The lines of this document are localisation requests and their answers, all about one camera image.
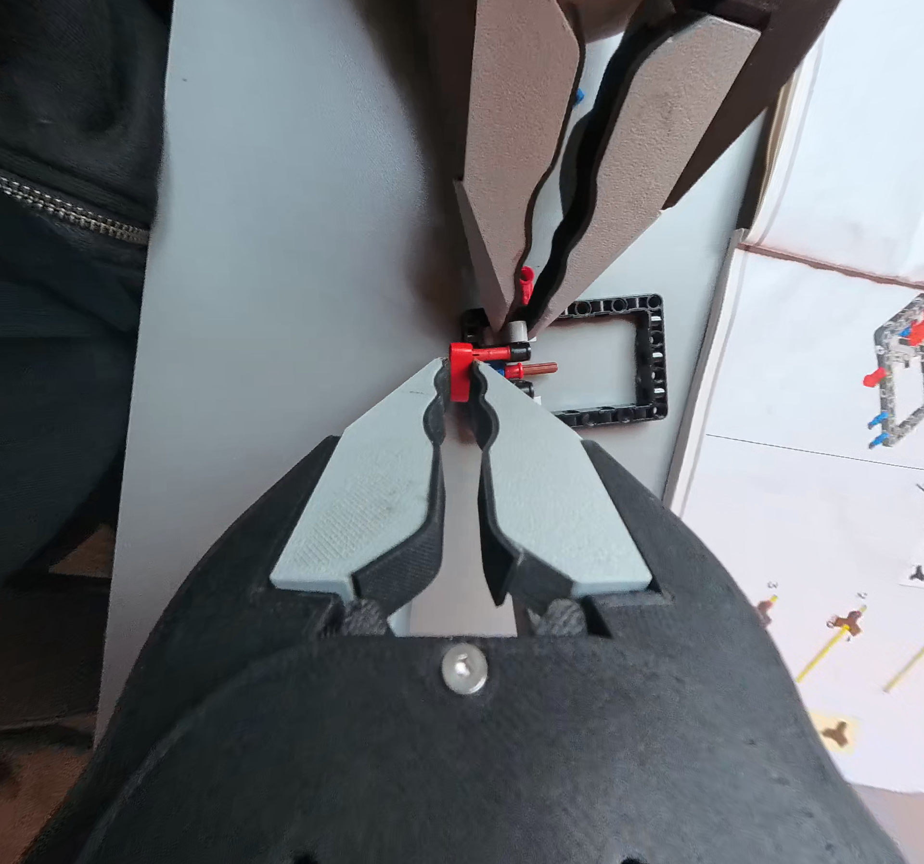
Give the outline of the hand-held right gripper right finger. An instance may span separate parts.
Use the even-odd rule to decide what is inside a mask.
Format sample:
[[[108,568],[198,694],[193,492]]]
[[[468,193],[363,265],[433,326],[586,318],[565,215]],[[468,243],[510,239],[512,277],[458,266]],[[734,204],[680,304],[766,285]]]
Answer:
[[[484,577],[543,614],[553,601],[647,590],[653,574],[578,434],[485,364],[468,402],[480,449]]]

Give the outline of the black lego frame assembly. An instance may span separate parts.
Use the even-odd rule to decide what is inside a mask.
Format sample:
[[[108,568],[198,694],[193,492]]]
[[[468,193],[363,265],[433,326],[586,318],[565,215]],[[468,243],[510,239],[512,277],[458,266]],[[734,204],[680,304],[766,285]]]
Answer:
[[[561,408],[553,415],[572,429],[594,429],[666,419],[668,393],[664,339],[664,301],[658,294],[578,299],[554,325],[625,322],[633,327],[632,400],[584,408]]]

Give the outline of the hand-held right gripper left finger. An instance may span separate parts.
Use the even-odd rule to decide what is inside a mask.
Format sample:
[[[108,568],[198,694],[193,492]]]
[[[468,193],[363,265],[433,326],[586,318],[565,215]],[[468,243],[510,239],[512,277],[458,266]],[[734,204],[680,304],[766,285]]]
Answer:
[[[271,570],[280,590],[403,610],[442,564],[447,360],[435,359],[337,439]]]

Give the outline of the white lego instruction booklet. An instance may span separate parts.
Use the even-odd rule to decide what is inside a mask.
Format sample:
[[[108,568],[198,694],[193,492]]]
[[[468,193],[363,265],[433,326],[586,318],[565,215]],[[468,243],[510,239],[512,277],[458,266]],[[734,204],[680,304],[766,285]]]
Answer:
[[[842,0],[771,121],[668,501],[845,778],[922,793],[923,0]]]

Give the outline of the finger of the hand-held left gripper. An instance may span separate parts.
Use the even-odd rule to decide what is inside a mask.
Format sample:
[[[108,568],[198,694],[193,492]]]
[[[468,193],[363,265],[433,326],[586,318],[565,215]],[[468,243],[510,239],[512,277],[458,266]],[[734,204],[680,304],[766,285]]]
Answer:
[[[547,327],[658,219],[759,38],[756,27],[691,12],[620,45],[579,142],[528,327]]]
[[[496,334],[523,303],[535,203],[560,154],[582,58],[556,0],[477,0],[464,167],[454,185]]]

